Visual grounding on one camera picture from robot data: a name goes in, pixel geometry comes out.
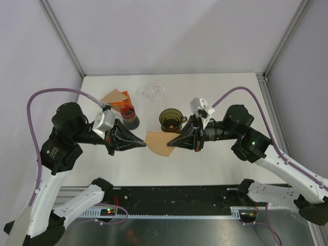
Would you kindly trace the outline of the dark green dripper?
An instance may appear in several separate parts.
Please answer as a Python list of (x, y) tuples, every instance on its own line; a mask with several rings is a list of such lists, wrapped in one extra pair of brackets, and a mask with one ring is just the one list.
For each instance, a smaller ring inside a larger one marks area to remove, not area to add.
[(168, 133), (179, 133), (182, 124), (187, 122), (187, 117), (174, 108), (163, 110), (159, 115), (161, 130)]

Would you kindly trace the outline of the brown paper coffee filter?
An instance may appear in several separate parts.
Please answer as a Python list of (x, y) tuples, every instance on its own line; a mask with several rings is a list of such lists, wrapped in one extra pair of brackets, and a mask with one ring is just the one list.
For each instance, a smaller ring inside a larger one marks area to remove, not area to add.
[(167, 144), (178, 136), (179, 134), (177, 133), (149, 131), (146, 134), (144, 143), (153, 153), (169, 157), (175, 147), (168, 147)]

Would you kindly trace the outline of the orange coffee filter box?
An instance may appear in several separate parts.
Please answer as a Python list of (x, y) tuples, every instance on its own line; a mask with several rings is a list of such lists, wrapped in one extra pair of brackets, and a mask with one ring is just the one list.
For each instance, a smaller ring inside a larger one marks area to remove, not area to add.
[(128, 91), (115, 91), (111, 97), (112, 101), (110, 102), (113, 106), (123, 106), (131, 104), (131, 99)]

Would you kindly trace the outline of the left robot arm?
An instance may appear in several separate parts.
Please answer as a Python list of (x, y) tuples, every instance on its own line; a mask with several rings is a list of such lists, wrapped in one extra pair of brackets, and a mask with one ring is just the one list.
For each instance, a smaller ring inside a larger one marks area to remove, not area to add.
[(53, 205), (75, 162), (82, 155), (80, 144), (103, 145), (109, 155), (116, 151), (143, 148), (146, 143), (130, 132), (111, 110), (99, 112), (89, 122), (77, 103), (61, 105), (52, 118), (53, 129), (40, 151), (40, 188), (34, 202), (19, 219), (5, 225), (7, 245), (55, 245), (66, 228), (96, 204), (117, 202), (113, 185), (97, 178), (70, 201)]

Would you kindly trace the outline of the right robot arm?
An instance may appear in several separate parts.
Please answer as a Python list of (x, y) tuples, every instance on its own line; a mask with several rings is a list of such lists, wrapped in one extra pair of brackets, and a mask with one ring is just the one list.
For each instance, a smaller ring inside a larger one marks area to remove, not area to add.
[(194, 114), (180, 135), (167, 145), (199, 152), (205, 142), (234, 140), (231, 150), (238, 159), (254, 163), (287, 183), (281, 187), (244, 179), (236, 191), (241, 205), (271, 203), (295, 210), (313, 224), (326, 225), (327, 179), (311, 173), (283, 153), (272, 139), (251, 127), (253, 121), (254, 117), (243, 105), (230, 106), (222, 121), (210, 119), (206, 127)]

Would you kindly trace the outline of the clear glass dripper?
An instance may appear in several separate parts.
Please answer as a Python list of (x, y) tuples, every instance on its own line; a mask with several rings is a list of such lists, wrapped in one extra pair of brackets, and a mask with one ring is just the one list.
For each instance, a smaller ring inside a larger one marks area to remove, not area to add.
[(140, 94), (151, 102), (159, 102), (164, 98), (165, 88), (159, 80), (149, 81), (142, 86)]

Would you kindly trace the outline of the black red carafe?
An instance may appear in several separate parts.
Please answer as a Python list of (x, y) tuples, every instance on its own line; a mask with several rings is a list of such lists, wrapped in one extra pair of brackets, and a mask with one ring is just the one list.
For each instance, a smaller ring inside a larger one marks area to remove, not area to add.
[(131, 104), (121, 106), (120, 113), (122, 116), (123, 125), (128, 130), (135, 130), (139, 127), (139, 118), (136, 115), (135, 108)]

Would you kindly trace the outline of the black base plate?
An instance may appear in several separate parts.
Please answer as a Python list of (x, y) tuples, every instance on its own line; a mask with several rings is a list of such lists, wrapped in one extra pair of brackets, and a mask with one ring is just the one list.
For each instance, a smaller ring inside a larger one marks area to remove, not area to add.
[(239, 195), (237, 190), (237, 185), (114, 187), (100, 203), (118, 205), (135, 214), (265, 206), (263, 202), (254, 202), (245, 195)]

